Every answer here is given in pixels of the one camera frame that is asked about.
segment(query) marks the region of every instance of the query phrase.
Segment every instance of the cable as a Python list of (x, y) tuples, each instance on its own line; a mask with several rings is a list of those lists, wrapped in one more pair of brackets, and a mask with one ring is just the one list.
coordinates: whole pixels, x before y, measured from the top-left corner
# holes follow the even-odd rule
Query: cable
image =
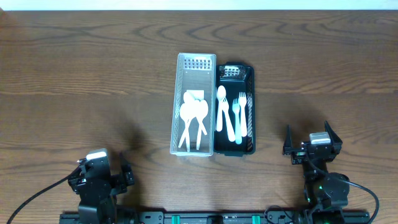
[(279, 205), (271, 205), (270, 207), (267, 208), (267, 210), (264, 212), (264, 215), (263, 215), (264, 218), (267, 220), (268, 223), (277, 224), (277, 223), (271, 222), (271, 221), (268, 219), (268, 210), (269, 210), (270, 208), (272, 208), (272, 207), (277, 207), (277, 208), (282, 209), (282, 211), (285, 213), (286, 217), (289, 218), (289, 219), (291, 219), (290, 222), (287, 222), (287, 223), (285, 223), (285, 224), (288, 224), (288, 223), (293, 222), (293, 218), (292, 218), (290, 215), (287, 214), (287, 212), (284, 210), (284, 208), (282, 208), (282, 207), (279, 206)]
[(61, 184), (62, 182), (66, 181), (69, 177), (75, 175), (77, 172), (80, 172), (80, 168), (77, 167), (72, 173), (70, 173), (69, 175), (67, 175), (66, 177), (64, 177), (63, 179), (61, 179), (60, 181), (58, 181), (55, 184), (52, 184), (46, 188), (44, 188), (43, 190), (37, 192), (36, 194), (34, 194), (33, 196), (31, 196), (28, 200), (26, 200), (24, 203), (22, 203), (22, 205), (20, 205), (17, 210), (15, 210), (15, 212), (10, 216), (10, 218), (7, 221), (7, 224), (11, 224), (12, 220), (15, 218), (15, 216), (18, 214), (19, 211), (21, 211), (25, 205), (27, 205), (29, 202), (31, 202), (33, 199), (37, 198), (39, 195), (41, 195), (42, 193), (50, 190), (51, 188)]
[(377, 195), (373, 191), (367, 189), (366, 187), (364, 187), (362, 185), (355, 184), (354, 182), (350, 182), (350, 181), (347, 181), (347, 180), (341, 180), (339, 178), (333, 177), (329, 173), (317, 168), (316, 165), (314, 165), (314, 163), (310, 160), (310, 158), (308, 157), (307, 153), (305, 154), (305, 157), (307, 158), (308, 163), (310, 164), (311, 168), (316, 170), (317, 172), (321, 173), (322, 175), (328, 176), (329, 178), (341, 181), (341, 182), (346, 183), (346, 184), (350, 184), (350, 185), (352, 185), (354, 187), (357, 187), (357, 188), (359, 188), (361, 190), (364, 190), (367, 193), (371, 194), (373, 196), (373, 198), (374, 198), (374, 201), (376, 202), (376, 208), (374, 209), (373, 215), (372, 215), (372, 217), (369, 219), (369, 221), (367, 223), (372, 223), (372, 221), (376, 218), (377, 213), (379, 212), (379, 198), (377, 197)]

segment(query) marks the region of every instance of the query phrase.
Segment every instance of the wooden table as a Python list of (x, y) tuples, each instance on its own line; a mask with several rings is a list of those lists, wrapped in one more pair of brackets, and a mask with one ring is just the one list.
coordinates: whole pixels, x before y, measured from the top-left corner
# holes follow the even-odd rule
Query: wooden table
[[(217, 54), (256, 70), (257, 151), (208, 159), (170, 155), (179, 52)], [(297, 140), (343, 140), (329, 171), (372, 189), (376, 223), (398, 222), (398, 14), (394, 11), (5, 12), (0, 18), (0, 222), (107, 148), (137, 184), (119, 203), (181, 210), (305, 205), (302, 168), (282, 156)], [(14, 223), (58, 223), (80, 199), (68, 184)], [(349, 208), (374, 210), (351, 187)]]

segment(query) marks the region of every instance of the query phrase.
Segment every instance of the light blue fork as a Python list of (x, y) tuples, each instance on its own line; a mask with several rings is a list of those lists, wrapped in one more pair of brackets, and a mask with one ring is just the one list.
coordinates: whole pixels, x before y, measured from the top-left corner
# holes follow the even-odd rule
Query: light blue fork
[(235, 99), (232, 103), (232, 111), (235, 114), (235, 142), (236, 144), (242, 143), (242, 134), (241, 134), (241, 123), (239, 122), (239, 110), (241, 109), (239, 105), (239, 100)]

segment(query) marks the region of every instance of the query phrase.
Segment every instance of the fork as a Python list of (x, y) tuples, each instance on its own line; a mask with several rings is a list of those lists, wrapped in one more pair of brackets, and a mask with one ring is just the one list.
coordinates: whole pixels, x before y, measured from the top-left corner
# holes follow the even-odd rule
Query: fork
[(232, 111), (235, 113), (235, 142), (236, 144), (242, 143), (241, 125), (239, 123), (239, 98), (235, 99), (232, 103)]
[(244, 114), (246, 103), (248, 100), (246, 99), (246, 93), (240, 92), (239, 93), (239, 104), (241, 105), (241, 130), (242, 130), (242, 137), (248, 135), (248, 127), (246, 126), (246, 115)]
[(229, 104), (226, 98), (224, 98), (223, 101), (221, 102), (221, 108), (225, 115), (226, 132), (228, 134), (228, 140), (230, 142), (233, 142), (235, 141), (235, 134), (234, 134), (234, 129), (232, 128), (231, 119), (229, 118), (228, 114)]

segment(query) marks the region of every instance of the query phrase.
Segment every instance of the green tape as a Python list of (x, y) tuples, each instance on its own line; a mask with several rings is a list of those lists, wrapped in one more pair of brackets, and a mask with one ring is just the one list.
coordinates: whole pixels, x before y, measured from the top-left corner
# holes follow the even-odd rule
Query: green tape
[(253, 224), (261, 224), (261, 218), (259, 215), (253, 215), (251, 220)]
[(180, 224), (180, 216), (172, 215), (172, 224)]

